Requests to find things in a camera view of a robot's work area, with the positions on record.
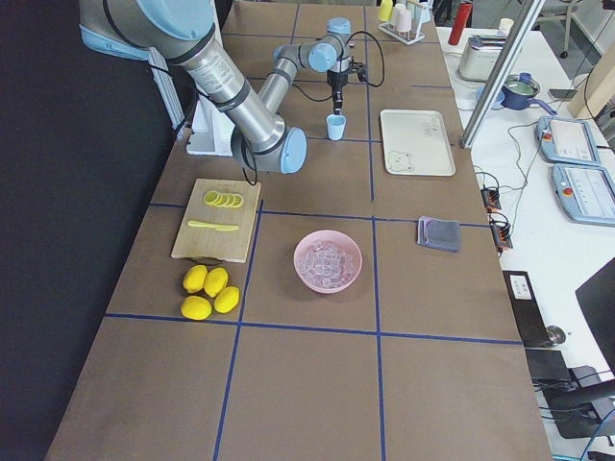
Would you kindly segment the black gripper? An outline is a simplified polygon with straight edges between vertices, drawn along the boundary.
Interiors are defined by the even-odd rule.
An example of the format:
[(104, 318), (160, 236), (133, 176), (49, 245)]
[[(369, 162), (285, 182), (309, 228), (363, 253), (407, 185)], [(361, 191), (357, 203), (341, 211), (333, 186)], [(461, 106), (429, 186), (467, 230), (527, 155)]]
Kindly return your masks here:
[(343, 87), (348, 83), (351, 74), (350, 61), (350, 58), (339, 59), (327, 71), (327, 83), (332, 92), (333, 113), (336, 115), (341, 114), (343, 110)]

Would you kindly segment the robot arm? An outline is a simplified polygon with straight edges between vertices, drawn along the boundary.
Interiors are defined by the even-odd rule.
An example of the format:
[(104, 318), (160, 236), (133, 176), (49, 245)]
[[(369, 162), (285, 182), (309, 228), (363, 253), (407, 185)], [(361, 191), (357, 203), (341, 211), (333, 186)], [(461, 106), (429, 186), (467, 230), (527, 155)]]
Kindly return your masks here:
[(144, 61), (154, 48), (167, 63), (183, 67), (234, 123), (231, 149), (243, 167), (282, 174), (302, 168), (306, 136), (288, 127), (278, 109), (299, 69), (334, 71), (347, 58), (348, 19), (330, 19), (317, 41), (280, 47), (275, 68), (254, 91), (216, 38), (216, 14), (208, 1), (82, 1), (79, 8), (82, 40), (89, 49)]

